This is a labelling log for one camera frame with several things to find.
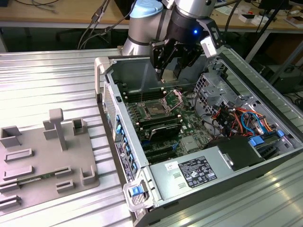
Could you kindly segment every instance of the circuit board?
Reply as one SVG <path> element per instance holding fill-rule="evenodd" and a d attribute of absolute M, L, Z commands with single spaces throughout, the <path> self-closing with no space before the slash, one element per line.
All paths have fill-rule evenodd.
<path fill-rule="evenodd" d="M 206 144 L 212 139 L 212 135 L 202 124 L 201 119 L 192 110 L 188 98 L 180 92 L 171 90 L 168 95 L 162 99 L 142 101 L 138 103 L 126 103 L 126 108 L 132 120 L 134 127 L 138 125 L 138 121 L 144 122 L 152 119 L 161 119 L 163 117 L 178 116 L 182 120 L 181 129 L 177 135 L 169 137 L 167 140 L 153 141 L 148 139 L 144 128 L 136 129 L 142 148 L 147 159 L 152 163 L 163 161 L 157 159 L 161 156 L 149 154 L 156 151 L 168 152 L 168 159 L 180 157 L 189 153 L 202 150 Z"/>

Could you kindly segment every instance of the robotic arm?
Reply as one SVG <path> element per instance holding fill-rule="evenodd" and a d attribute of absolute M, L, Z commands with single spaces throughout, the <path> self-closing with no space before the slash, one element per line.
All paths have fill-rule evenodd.
<path fill-rule="evenodd" d="M 210 18 L 216 0 L 163 0 L 172 9 L 164 41 L 151 43 L 151 63 L 158 80 L 167 65 L 178 58 L 174 74 L 178 78 L 182 69 L 192 66 L 204 51 L 207 58 L 216 56 L 223 45 L 219 29 Z"/>

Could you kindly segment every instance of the orange wire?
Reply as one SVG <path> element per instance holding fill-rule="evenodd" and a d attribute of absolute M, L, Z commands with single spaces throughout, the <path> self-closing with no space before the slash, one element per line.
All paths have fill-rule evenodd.
<path fill-rule="evenodd" d="M 236 108 L 236 110 L 239 110 L 239 111 L 241 111 L 241 112 L 243 112 L 243 113 L 245 113 L 245 112 L 252 112 L 252 113 L 254 113 L 254 114 L 257 114 L 257 115 L 259 115 L 259 116 L 263 116 L 262 114 L 259 114 L 259 113 L 257 113 L 256 111 L 254 111 L 254 110 L 246 110 L 246 109 L 243 109 L 243 108 Z M 268 130 L 268 131 L 273 131 L 271 128 L 270 128 L 270 126 L 268 125 L 268 123 L 267 123 L 267 121 L 266 121 L 266 119 L 263 119 L 264 120 L 264 127 Z"/>
<path fill-rule="evenodd" d="M 237 122 L 238 122 L 238 125 L 240 126 L 240 132 L 243 133 L 242 124 L 240 123 L 240 120 L 239 120 L 238 116 L 236 115 L 236 113 L 235 113 L 235 118 L 236 118 L 236 120 L 237 120 Z"/>

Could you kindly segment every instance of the desk leg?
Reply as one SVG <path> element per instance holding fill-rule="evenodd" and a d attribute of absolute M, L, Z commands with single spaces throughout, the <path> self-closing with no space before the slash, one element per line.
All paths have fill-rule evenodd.
<path fill-rule="evenodd" d="M 247 63 L 250 63 L 250 61 L 256 55 L 256 53 L 258 52 L 258 50 L 260 49 L 260 47 L 263 45 L 263 43 L 265 42 L 265 40 L 267 39 L 267 37 L 269 36 L 269 34 L 270 34 L 269 31 L 265 31 L 263 33 L 263 35 L 259 38 L 259 40 L 257 41 L 256 45 L 252 48 L 252 50 L 250 51 L 250 53 L 247 55 L 247 57 L 245 59 L 245 61 Z"/>
<path fill-rule="evenodd" d="M 7 52 L 7 48 L 6 48 L 6 45 L 4 43 L 4 39 L 2 37 L 2 34 L 0 33 L 0 53 L 5 53 Z"/>

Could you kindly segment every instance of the sticker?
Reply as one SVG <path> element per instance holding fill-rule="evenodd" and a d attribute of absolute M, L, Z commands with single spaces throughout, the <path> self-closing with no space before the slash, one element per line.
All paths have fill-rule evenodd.
<path fill-rule="evenodd" d="M 216 174 L 204 156 L 180 163 L 178 166 L 188 186 L 191 188 L 217 179 Z"/>
<path fill-rule="evenodd" d="M 123 168 L 124 173 L 126 175 L 127 181 L 128 182 L 132 182 L 134 180 L 134 176 L 133 176 L 132 171 L 131 171 L 131 169 L 129 167 L 129 164 L 128 164 L 128 161 L 127 161 L 127 157 L 126 157 L 126 155 L 124 153 L 124 149 L 123 149 L 122 143 L 121 142 L 115 143 L 115 146 L 116 146 L 118 155 L 120 157 L 120 162 L 122 164 L 122 168 Z"/>
<path fill-rule="evenodd" d="M 178 162 L 175 161 L 175 162 L 170 162 L 170 163 L 165 164 L 165 167 L 166 167 L 167 171 L 169 171 L 172 169 L 177 169 L 179 166 L 178 166 Z"/>

